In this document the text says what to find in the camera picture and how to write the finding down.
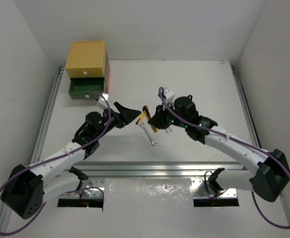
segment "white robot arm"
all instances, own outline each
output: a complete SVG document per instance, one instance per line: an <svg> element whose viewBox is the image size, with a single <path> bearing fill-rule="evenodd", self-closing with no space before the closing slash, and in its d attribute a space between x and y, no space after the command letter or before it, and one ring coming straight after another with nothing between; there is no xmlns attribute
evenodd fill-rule
<svg viewBox="0 0 290 238"><path fill-rule="evenodd" d="M231 135L214 120L199 115L191 95L173 101L172 90L160 89L162 93L159 96L163 104L156 107L155 115L148 121L150 125L158 129L166 129L171 125L182 127L191 139L222 151L248 169L215 170L208 179L209 187L215 193L228 188L237 188L254 191L266 201L274 202L277 199L290 179L267 154L278 160L289 172L283 152L277 149L269 152L254 146L252 148L246 146L246 142Z"/></svg>
<svg viewBox="0 0 290 238"><path fill-rule="evenodd" d="M101 133L107 133L115 127L123 128L141 114L140 111L125 108L118 102L114 105L119 113L112 108L103 107L103 115L98 112L86 115L85 122L72 141L55 154L31 164L28 170L22 165L15 167L9 178L20 174L5 186L1 200L21 218L28 219L49 199L80 188L80 184L86 182L88 176L71 166L96 151L100 146L97 138Z"/></svg>

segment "wrench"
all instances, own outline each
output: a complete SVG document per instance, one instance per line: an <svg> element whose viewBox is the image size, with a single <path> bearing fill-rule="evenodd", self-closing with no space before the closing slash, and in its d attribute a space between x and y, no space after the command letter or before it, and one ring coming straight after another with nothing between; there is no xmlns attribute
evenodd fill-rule
<svg viewBox="0 0 290 238"><path fill-rule="evenodd" d="M146 132L146 135L149 137L150 139L150 143L151 145L155 146L157 144L157 142L151 137L151 135L149 134L147 128L145 127L145 124L143 122L141 122L140 127L143 128L143 130Z"/></svg>

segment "stacked boxes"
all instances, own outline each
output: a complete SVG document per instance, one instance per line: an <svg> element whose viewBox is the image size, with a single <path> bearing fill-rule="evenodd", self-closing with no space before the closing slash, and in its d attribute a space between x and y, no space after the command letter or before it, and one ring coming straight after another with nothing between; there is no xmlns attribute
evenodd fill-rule
<svg viewBox="0 0 290 238"><path fill-rule="evenodd" d="M71 79L72 99L92 98L93 91L108 93L110 64L105 42L73 42L65 70Z"/></svg>

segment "white cable tie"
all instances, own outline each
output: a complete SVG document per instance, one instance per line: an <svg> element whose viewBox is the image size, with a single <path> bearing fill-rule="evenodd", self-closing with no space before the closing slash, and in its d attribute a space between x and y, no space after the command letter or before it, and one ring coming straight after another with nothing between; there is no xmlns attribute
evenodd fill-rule
<svg viewBox="0 0 290 238"><path fill-rule="evenodd" d="M232 136L232 134L230 134L230 133L226 133L226 139L227 139L227 140L229 140L231 136Z"/></svg>
<svg viewBox="0 0 290 238"><path fill-rule="evenodd" d="M68 150L67 149L62 149L61 151L63 151L65 154L67 154L68 155L68 157L70 157L70 152L68 152Z"/></svg>

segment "yellow box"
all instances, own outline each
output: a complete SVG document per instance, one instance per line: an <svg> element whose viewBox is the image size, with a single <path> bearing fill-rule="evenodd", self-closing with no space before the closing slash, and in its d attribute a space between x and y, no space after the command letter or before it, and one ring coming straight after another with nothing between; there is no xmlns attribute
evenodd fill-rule
<svg viewBox="0 0 290 238"><path fill-rule="evenodd" d="M70 78L105 76L105 41L73 42L65 70Z"/></svg>

